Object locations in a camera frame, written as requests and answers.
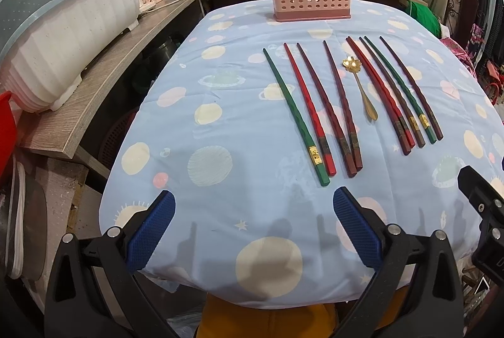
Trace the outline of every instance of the wooden countertop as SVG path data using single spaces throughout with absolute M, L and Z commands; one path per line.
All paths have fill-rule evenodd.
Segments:
M 82 72 L 82 82 L 56 112 L 24 112 L 18 124 L 19 146 L 55 158 L 72 159 L 93 116 L 119 77 L 147 44 L 195 0 L 163 0 L 132 32 L 110 43 Z M 427 5 L 422 0 L 411 0 Z

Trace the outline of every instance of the gold spoon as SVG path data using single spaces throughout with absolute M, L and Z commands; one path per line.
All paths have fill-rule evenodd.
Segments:
M 357 73 L 360 71 L 360 61 L 355 59 L 354 57 L 348 57 L 346 60 L 343 60 L 343 66 L 347 71 L 354 74 L 357 85 L 359 85 L 359 90 L 362 96 L 362 102 L 364 103 L 366 114 L 369 119 L 376 121 L 378 119 L 378 113 L 376 112 L 375 107 L 366 95 L 366 92 L 364 92 L 364 88 L 362 87 L 359 77 L 357 76 Z

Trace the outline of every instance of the pink fabric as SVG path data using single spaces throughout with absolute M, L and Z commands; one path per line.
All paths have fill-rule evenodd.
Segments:
M 474 66 L 473 66 L 473 63 L 471 61 L 471 59 L 469 58 L 469 56 L 467 55 L 467 52 L 464 51 L 464 49 L 462 47 L 460 47 L 459 43 L 457 43 L 455 40 L 451 39 L 450 37 L 448 38 L 443 38 L 441 40 L 441 42 L 451 51 L 453 52 L 453 54 L 455 55 L 455 57 L 457 57 L 459 59 L 460 62 L 462 62 L 465 67 L 467 68 L 467 70 L 469 71 L 469 73 L 475 77 L 476 79 L 478 79 L 476 77 L 476 72 L 474 72 Z

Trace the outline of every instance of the tablecloth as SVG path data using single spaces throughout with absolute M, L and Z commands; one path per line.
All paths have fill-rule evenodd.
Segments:
M 176 213 L 147 267 L 242 306 L 285 308 L 358 297 L 372 270 L 360 262 L 335 216 L 346 186 L 364 207 L 406 232 L 443 229 L 455 259 L 470 254 L 480 220 L 457 187 L 474 167 L 504 196 L 504 128 L 477 81 L 439 40 L 406 14 L 352 0 L 352 18 L 277 23 L 271 0 L 207 14 L 150 89 L 129 129 L 100 207 L 100 227 L 122 226 L 162 189 Z M 348 178 L 334 134 L 295 44 L 301 43 L 345 126 L 322 40 L 338 65 L 353 54 L 345 38 L 367 35 L 403 58 L 432 107 L 444 139 L 402 154 L 365 71 L 359 77 L 378 112 L 369 122 L 354 77 L 340 68 L 364 168 Z M 270 52 L 308 125 L 290 45 L 312 95 L 337 175 L 321 187 L 262 49 Z M 406 284 L 412 274 L 403 274 Z

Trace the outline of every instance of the dark red chopstick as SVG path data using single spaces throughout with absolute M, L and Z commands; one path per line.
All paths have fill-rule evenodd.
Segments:
M 411 73 L 410 73 L 410 71 L 408 71 L 408 68 L 406 68 L 406 66 L 404 65 L 404 62 L 402 62 L 401 58 L 399 58 L 399 55 L 397 55 L 395 53 L 395 51 L 392 49 L 392 47 L 390 47 L 390 45 L 385 41 L 385 38 L 380 37 L 380 40 L 382 40 L 382 42 L 385 44 L 385 47 L 387 47 L 389 49 L 390 53 L 394 56 L 397 63 L 399 64 L 399 66 L 401 67 L 403 72 L 405 73 L 411 86 L 413 87 L 416 94 L 418 95 L 418 99 L 422 103 L 422 105 L 425 109 L 425 113 L 428 115 L 428 117 L 430 119 L 430 123 L 432 124 L 432 129 L 434 129 L 436 137 L 438 138 L 438 140 L 443 139 L 443 132 L 441 132 L 441 127 L 439 126 L 438 120 L 434 116 L 434 112 L 432 111 L 430 105 L 428 104 L 427 99 L 425 99 L 424 94 L 422 93 L 422 91 L 420 91 L 420 87 L 416 83 L 415 78 L 413 78 L 411 76 Z
M 401 145 L 401 148 L 403 150 L 403 153 L 405 155 L 408 155 L 411 153 L 411 147 L 408 143 L 408 140 L 406 138 L 406 134 L 404 132 L 404 129 L 399 121 L 398 113 L 394 109 L 397 108 L 397 105 L 395 101 L 392 99 L 390 96 L 389 90 L 385 87 L 383 84 L 383 81 L 381 81 L 380 77 L 376 74 L 376 71 L 372 67 L 371 63 L 367 59 L 367 57 L 364 55 L 364 53 L 361 51 L 359 46 L 355 43 L 354 40 L 352 40 L 351 37 L 347 37 L 347 42 L 352 48 L 353 52 L 357 55 L 359 58 L 360 62 L 364 66 L 364 69 L 367 72 L 367 75 L 371 79 L 373 85 L 376 88 L 376 91 L 380 95 L 381 101 L 383 102 L 385 109 L 387 110 L 387 114 L 389 114 L 390 121 L 392 122 L 392 125 L 394 126 L 394 130 L 396 132 L 397 138 L 399 139 L 399 144 Z
M 329 117 L 329 121 L 331 121 L 331 126 L 333 127 L 334 130 L 334 135 L 336 135 L 336 139 L 338 140 L 338 145 L 340 147 L 341 153 L 343 155 L 343 160 L 345 161 L 345 168 L 346 171 L 349 175 L 349 177 L 354 177 L 357 174 L 357 168 L 355 167 L 355 162 L 353 160 L 352 153 L 350 152 L 350 148 L 348 146 L 347 140 L 345 138 L 345 134 L 343 133 L 343 130 L 341 129 L 341 125 L 338 121 L 338 118 L 336 114 L 334 113 L 334 109 L 331 105 L 331 102 L 329 101 L 329 98 L 326 94 L 326 91 L 324 91 L 324 88 L 318 79 L 317 73 L 312 67 L 312 64 L 310 63 L 308 57 L 304 53 L 301 45 L 297 43 L 297 49 L 301 53 L 301 56 L 303 57 L 304 63 L 306 64 L 306 67 L 308 68 L 308 71 L 310 75 L 312 76 L 312 80 L 317 88 L 318 95 L 320 96 L 322 103 L 324 104 L 324 108 L 326 109 L 326 114 Z
M 381 63 L 381 61 L 378 58 L 378 56 L 376 55 L 376 53 L 371 49 L 371 47 L 369 47 L 367 45 L 364 38 L 359 37 L 359 40 L 364 45 L 366 50 L 369 51 L 369 53 L 373 57 L 373 60 L 375 60 L 376 65 L 378 65 L 378 68 L 380 69 L 381 73 L 383 74 L 383 76 L 385 77 L 387 82 L 389 83 L 390 88 L 392 89 L 392 91 L 394 91 L 394 95 L 396 96 L 396 98 L 399 102 L 399 105 L 401 105 L 401 108 L 403 109 L 404 114 L 406 115 L 406 117 L 410 121 L 411 130 L 413 131 L 413 134 L 415 135 L 415 138 L 418 142 L 418 146 L 420 148 L 423 148 L 425 146 L 425 140 L 423 139 L 422 133 L 420 132 L 420 129 L 418 128 L 415 117 L 411 113 L 411 110 L 408 108 L 408 104 L 406 103 L 403 96 L 401 95 L 401 92 L 397 88 L 396 83 L 394 82 L 392 77 L 389 75 L 389 73 L 385 69 L 385 66 Z M 403 126 L 404 133 L 406 134 L 406 137 L 409 138 L 408 132 L 410 132 L 411 130 L 409 129 L 408 124 L 406 123 L 406 120 L 404 119 L 402 114 L 399 116 L 399 122 Z M 408 143 L 410 144 L 411 147 L 415 146 L 415 142 L 412 137 L 411 137 L 411 141 L 410 141 L 410 138 L 408 139 Z
M 345 88 L 343 87 L 343 83 L 341 82 L 341 77 L 338 73 L 338 69 L 336 68 L 336 63 L 334 63 L 333 55 L 331 54 L 331 50 L 327 45 L 327 42 L 324 40 L 324 48 L 326 49 L 327 58 L 329 60 L 329 64 L 331 65 L 331 70 L 334 75 L 334 79 L 336 81 L 336 86 L 338 90 L 338 94 L 340 96 L 341 106 L 343 107 L 343 114 L 345 115 L 345 122 L 347 125 L 348 136 L 350 138 L 350 147 L 352 148 L 353 159 L 355 162 L 355 168 L 357 172 L 362 169 L 362 155 L 360 154 L 360 146 L 359 140 L 357 139 L 357 131 L 355 129 L 355 124 L 352 118 L 352 112 L 350 111 L 350 106 L 348 105 L 348 100 L 345 94 Z
M 322 128 L 322 124 L 320 123 L 320 119 L 317 114 L 317 110 L 315 109 L 315 105 L 312 102 L 312 98 L 310 93 L 308 92 L 308 88 L 304 83 L 303 76 L 301 72 L 299 72 L 299 68 L 297 67 L 296 61 L 290 52 L 290 49 L 286 43 L 284 43 L 284 48 L 289 57 L 290 63 L 292 65 L 292 69 L 296 74 L 297 82 L 299 87 L 301 88 L 301 93 L 303 94 L 304 102 L 306 107 L 308 108 L 308 113 L 310 114 L 310 119 L 312 120 L 313 129 L 315 129 L 315 135 L 317 136 L 318 144 L 320 145 L 320 149 L 322 152 L 322 156 L 324 157 L 324 162 L 326 165 L 327 174 L 329 176 L 336 175 L 336 166 L 334 165 L 333 155 L 331 154 L 331 149 L 329 149 L 329 144 L 327 143 L 326 134 L 324 133 L 324 129 Z

